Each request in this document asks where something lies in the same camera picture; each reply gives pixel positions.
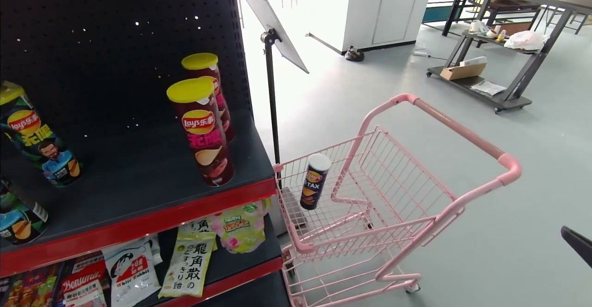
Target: rolling cart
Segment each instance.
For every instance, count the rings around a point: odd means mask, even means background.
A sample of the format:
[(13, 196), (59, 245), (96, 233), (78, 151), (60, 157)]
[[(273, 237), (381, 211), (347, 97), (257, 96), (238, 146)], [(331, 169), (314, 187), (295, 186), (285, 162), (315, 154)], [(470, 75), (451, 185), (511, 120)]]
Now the rolling cart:
[[(508, 172), (456, 197), (389, 132), (380, 126), (368, 131), (376, 115), (403, 101), (446, 124)], [(412, 94), (399, 94), (373, 109), (354, 138), (318, 153), (333, 165), (315, 210), (301, 211), (298, 201), (308, 156), (275, 165), (292, 242), (283, 249), (283, 274), (294, 307), (336, 306), (397, 289), (416, 292), (421, 274), (404, 273), (399, 263), (437, 237), (467, 203), (522, 174), (511, 155)], [(332, 258), (341, 258), (339, 264)]]

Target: black chip can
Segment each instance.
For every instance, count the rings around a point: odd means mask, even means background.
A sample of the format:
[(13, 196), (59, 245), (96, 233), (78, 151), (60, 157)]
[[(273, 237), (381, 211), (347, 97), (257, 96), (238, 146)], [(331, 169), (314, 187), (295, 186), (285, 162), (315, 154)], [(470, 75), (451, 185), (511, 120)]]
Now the black chip can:
[(47, 212), (21, 194), (9, 180), (0, 177), (0, 236), (13, 245), (35, 240), (47, 228)]
[(33, 108), (23, 88), (0, 84), (0, 129), (24, 157), (56, 187), (80, 178), (80, 163)]
[(304, 178), (304, 187), (300, 195), (300, 206), (306, 210), (315, 210), (323, 192), (325, 178), (331, 168), (331, 159), (324, 154), (315, 153), (308, 157), (308, 169)]

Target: red shelf edge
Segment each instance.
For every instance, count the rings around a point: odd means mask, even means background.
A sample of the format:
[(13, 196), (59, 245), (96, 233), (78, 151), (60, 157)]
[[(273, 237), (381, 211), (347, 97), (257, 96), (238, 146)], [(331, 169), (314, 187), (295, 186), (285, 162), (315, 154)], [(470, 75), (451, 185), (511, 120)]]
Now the red shelf edge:
[(213, 298), (216, 295), (223, 294), (224, 292), (246, 284), (247, 282), (281, 270), (283, 266), (284, 263), (282, 258), (277, 257), (273, 260), (269, 260), (265, 263), (252, 267), (251, 269), (243, 271), (237, 275), (230, 276), (226, 279), (215, 282), (214, 284), (205, 286), (201, 298), (197, 298), (195, 296), (182, 296), (163, 303), (159, 303), (158, 307), (192, 307), (197, 303), (209, 298)]
[(183, 222), (241, 204), (266, 199), (275, 195), (275, 189), (275, 179), (269, 178), (152, 214), (6, 252), (0, 254), (0, 278), (95, 252), (106, 246), (139, 239), (147, 234), (162, 232), (178, 227)]

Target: shoe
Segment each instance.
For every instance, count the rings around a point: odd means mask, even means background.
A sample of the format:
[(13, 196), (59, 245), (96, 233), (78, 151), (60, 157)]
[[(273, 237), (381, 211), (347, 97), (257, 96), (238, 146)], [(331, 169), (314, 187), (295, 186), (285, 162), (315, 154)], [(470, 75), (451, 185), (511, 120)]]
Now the shoe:
[(345, 59), (353, 62), (362, 62), (364, 60), (364, 53), (353, 46), (349, 46), (349, 49), (345, 53)]

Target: potato chip can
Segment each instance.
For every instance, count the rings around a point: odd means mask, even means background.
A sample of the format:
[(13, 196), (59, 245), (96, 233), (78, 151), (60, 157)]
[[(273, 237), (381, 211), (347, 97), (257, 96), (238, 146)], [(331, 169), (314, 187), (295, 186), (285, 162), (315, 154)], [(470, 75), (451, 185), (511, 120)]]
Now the potato chip can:
[(19, 191), (0, 177), (0, 236), (13, 245), (35, 240), (47, 227), (47, 212), (36, 202), (17, 197)]
[(176, 82), (166, 91), (178, 113), (205, 182), (218, 187), (230, 181), (234, 168), (210, 77)]
[(218, 56), (212, 53), (197, 53), (186, 56), (181, 61), (181, 65), (191, 76), (191, 78), (210, 77), (214, 82), (214, 95), (218, 103), (222, 129), (226, 134), (226, 141), (234, 139), (234, 128), (230, 121), (230, 112), (226, 105), (224, 93), (222, 93), (222, 80), (220, 79), (220, 69), (218, 69)]
[(300, 206), (315, 210), (323, 192), (325, 178), (331, 168), (331, 159), (324, 154), (315, 153), (308, 157), (308, 169), (304, 177), (304, 187), (300, 195)]
[(23, 88), (9, 81), (0, 87), (0, 128), (51, 184), (63, 187), (80, 178), (74, 154), (35, 111)]

